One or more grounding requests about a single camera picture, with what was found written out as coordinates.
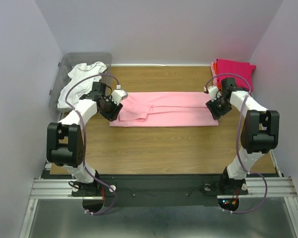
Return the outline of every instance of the white wall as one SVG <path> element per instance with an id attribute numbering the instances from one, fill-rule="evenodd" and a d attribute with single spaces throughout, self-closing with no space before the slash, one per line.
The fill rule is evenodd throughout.
<path id="1" fill-rule="evenodd" d="M 19 235 L 45 162 L 49 90 L 61 59 L 32 0 L 0 0 L 0 238 Z"/>
<path id="2" fill-rule="evenodd" d="M 249 60 L 282 0 L 36 0 L 63 53 L 114 63 Z"/>
<path id="3" fill-rule="evenodd" d="M 255 99 L 280 113 L 278 166 L 298 192 L 298 0 L 284 0 L 251 62 Z"/>

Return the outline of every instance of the folded pink fabric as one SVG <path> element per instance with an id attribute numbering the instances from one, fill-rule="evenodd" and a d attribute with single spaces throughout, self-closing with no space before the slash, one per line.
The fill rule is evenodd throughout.
<path id="1" fill-rule="evenodd" d="M 252 71 L 256 68 L 255 65 L 251 65 L 248 62 L 237 62 L 227 59 L 217 59 L 217 67 L 219 74 L 221 73 L 235 73 L 239 76 L 242 76 L 247 80 L 249 85 L 251 86 L 251 90 L 253 91 L 253 84 L 252 84 Z M 218 78 L 219 82 L 221 82 L 223 79 L 230 77 L 227 76 L 220 76 Z M 247 84 L 240 78 L 235 77 L 236 84 L 238 87 L 244 87 L 248 89 Z"/>
<path id="2" fill-rule="evenodd" d="M 129 93 L 117 120 L 110 126 L 214 126 L 218 121 L 205 103 L 210 100 L 202 92 Z"/>

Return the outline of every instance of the white cloth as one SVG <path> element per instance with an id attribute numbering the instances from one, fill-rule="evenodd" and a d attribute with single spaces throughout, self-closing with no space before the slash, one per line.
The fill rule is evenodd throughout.
<path id="1" fill-rule="evenodd" d="M 75 67 L 68 73 L 68 76 L 71 78 L 71 81 L 66 85 L 62 90 L 59 97 L 58 108 L 67 109 L 70 108 L 65 102 L 65 96 L 68 91 L 81 80 L 104 72 L 107 69 L 106 65 L 102 62 L 96 62 L 91 65 L 87 65 L 86 63 L 80 63 L 75 65 Z M 79 98 L 83 94 L 87 94 L 91 91 L 93 82 L 99 82 L 101 80 L 101 76 L 87 79 L 86 81 L 80 83 L 76 86 L 68 96 L 68 102 L 73 106 L 79 101 Z"/>

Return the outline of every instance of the dark gray panel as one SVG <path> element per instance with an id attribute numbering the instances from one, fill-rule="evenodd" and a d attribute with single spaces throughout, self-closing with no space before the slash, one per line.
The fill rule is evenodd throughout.
<path id="1" fill-rule="evenodd" d="M 241 199 L 239 210 L 260 199 Z M 32 238 L 295 238 L 283 198 L 269 198 L 251 213 L 228 214 L 217 207 L 117 208 L 84 214 L 79 200 L 39 201 Z"/>

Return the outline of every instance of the wooden tabletop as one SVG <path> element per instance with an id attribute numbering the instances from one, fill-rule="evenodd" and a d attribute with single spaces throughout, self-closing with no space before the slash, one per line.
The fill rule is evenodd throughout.
<path id="1" fill-rule="evenodd" d="M 210 67 L 113 67 L 127 92 L 201 92 L 212 77 Z M 100 174 L 222 173 L 236 156 L 239 111 L 219 119 L 219 126 L 109 127 L 101 115 L 86 125 L 86 161 Z M 274 173 L 269 154 L 252 171 Z M 52 165 L 51 174 L 68 174 Z"/>

